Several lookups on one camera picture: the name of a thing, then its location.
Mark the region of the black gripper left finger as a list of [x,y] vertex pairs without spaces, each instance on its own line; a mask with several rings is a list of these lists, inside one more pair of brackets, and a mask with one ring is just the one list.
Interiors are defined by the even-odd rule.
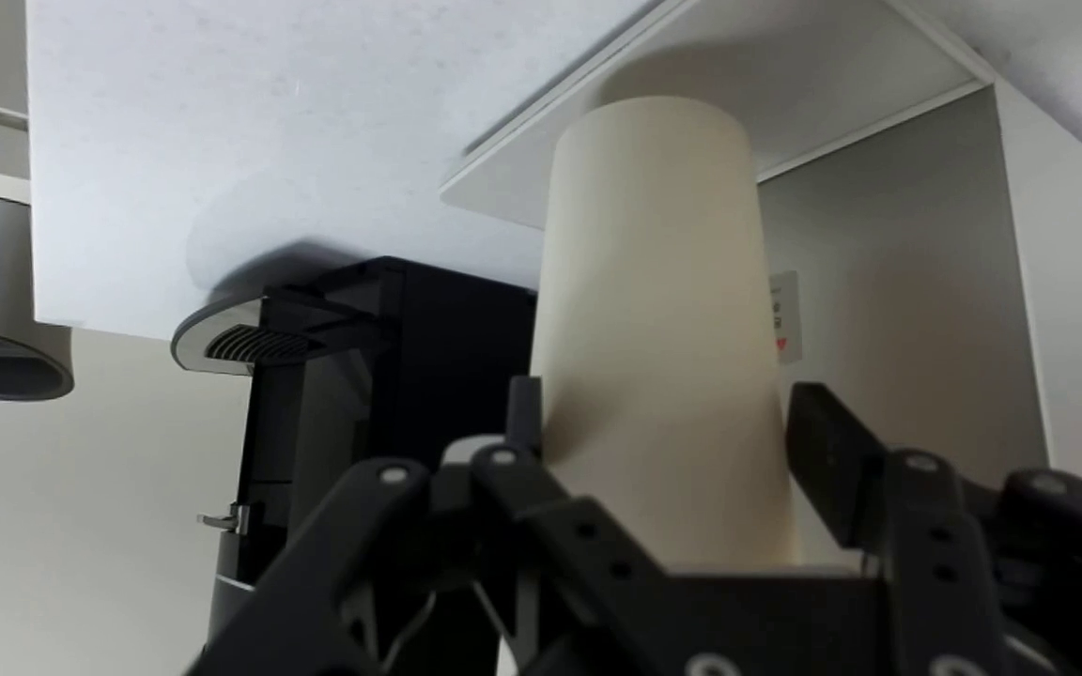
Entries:
[[351,465],[189,676],[744,676],[722,590],[662,573],[537,450],[521,376],[474,457]]

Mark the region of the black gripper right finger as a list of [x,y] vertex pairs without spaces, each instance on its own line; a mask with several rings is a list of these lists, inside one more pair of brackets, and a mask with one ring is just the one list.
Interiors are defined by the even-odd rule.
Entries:
[[1082,477],[984,490],[885,446],[831,386],[788,396],[785,454],[828,534],[885,595],[893,676],[1082,676]]

